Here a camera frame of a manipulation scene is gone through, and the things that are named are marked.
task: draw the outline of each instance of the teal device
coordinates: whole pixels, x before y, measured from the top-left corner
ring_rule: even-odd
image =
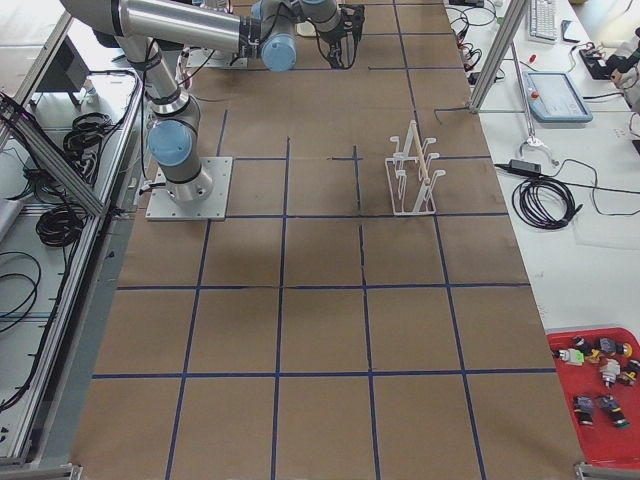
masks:
[[[542,123],[588,123],[593,114],[565,72],[524,72],[527,102]]]

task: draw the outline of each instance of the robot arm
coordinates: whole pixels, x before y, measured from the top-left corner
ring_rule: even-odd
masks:
[[[75,18],[114,35],[144,79],[156,116],[148,135],[149,150],[165,175],[167,194],[177,203],[206,201],[214,185],[196,154],[198,105],[176,82],[150,37],[241,57],[262,56],[268,68],[281,71],[295,63],[294,24],[309,20],[330,46],[325,59],[333,68],[348,68],[351,65],[342,64],[340,43],[351,33],[355,50],[364,22],[363,6],[341,8],[336,0],[261,0],[253,9],[259,14],[256,19],[170,0],[61,2]]]

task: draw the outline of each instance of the white rack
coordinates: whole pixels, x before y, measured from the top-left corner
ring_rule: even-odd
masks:
[[[390,137],[389,141],[396,145],[393,156],[385,159],[393,214],[396,216],[433,215],[436,212],[433,190],[438,177],[446,175],[444,170],[435,170],[431,174],[429,172],[431,161],[440,157],[439,153],[427,153],[429,145],[436,143],[436,139],[427,138],[423,142],[415,120],[411,120],[402,150],[400,150],[400,137]],[[411,154],[412,147],[416,151],[415,155]],[[419,185],[411,210],[405,210],[408,182]]]

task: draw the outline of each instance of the white table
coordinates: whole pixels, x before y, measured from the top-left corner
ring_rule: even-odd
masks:
[[[556,20],[578,22],[567,0],[556,0]],[[498,15],[506,6],[498,8]],[[458,13],[448,10],[451,19]],[[470,10],[471,22],[490,18],[486,11]],[[454,24],[456,30],[461,22]],[[466,41],[487,55],[497,32],[496,25],[471,27]],[[578,29],[581,42],[589,39]],[[573,44],[559,40],[554,45],[526,39],[523,25],[514,38],[520,60],[536,55],[532,66],[542,71],[567,71]],[[617,91],[608,81],[592,80],[573,52],[576,66],[571,78],[583,96]],[[481,61],[476,71],[482,69]],[[502,64],[505,80],[490,90],[480,113],[483,130],[494,163],[507,163],[516,156],[526,139],[527,129],[513,62]],[[640,155],[633,147],[635,138],[628,129],[631,112],[622,97],[602,103],[590,103],[592,122],[584,125],[551,125],[534,122],[536,135],[562,162],[574,158],[595,167],[601,186],[640,190]],[[543,173],[557,171],[542,152],[531,151],[525,160],[542,164]],[[584,167],[569,164],[561,180],[590,184],[593,174]],[[509,214],[518,238],[541,318],[547,331],[622,326],[640,338],[640,295],[636,292],[640,272],[640,214],[636,217],[604,217],[595,212],[588,189],[571,187],[577,203],[584,204],[571,225],[559,231],[542,231],[527,226],[513,211],[511,194],[522,181],[520,177],[498,174],[500,186],[509,206]],[[640,209],[640,196],[596,193],[598,205],[605,211],[632,212]]]

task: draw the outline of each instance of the power adapter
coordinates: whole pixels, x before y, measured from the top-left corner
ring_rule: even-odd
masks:
[[[482,72],[471,72],[469,74],[469,76],[467,77],[467,81],[469,82],[469,85],[475,85],[476,83],[478,83],[478,79],[480,78],[480,73]],[[496,78],[493,79],[493,83],[496,83],[498,80],[502,80],[504,77],[498,77],[496,76]]]
[[[499,163],[496,167],[505,172],[519,175],[521,177],[542,177],[542,166],[539,163],[525,162],[523,160],[512,159],[509,163]]]

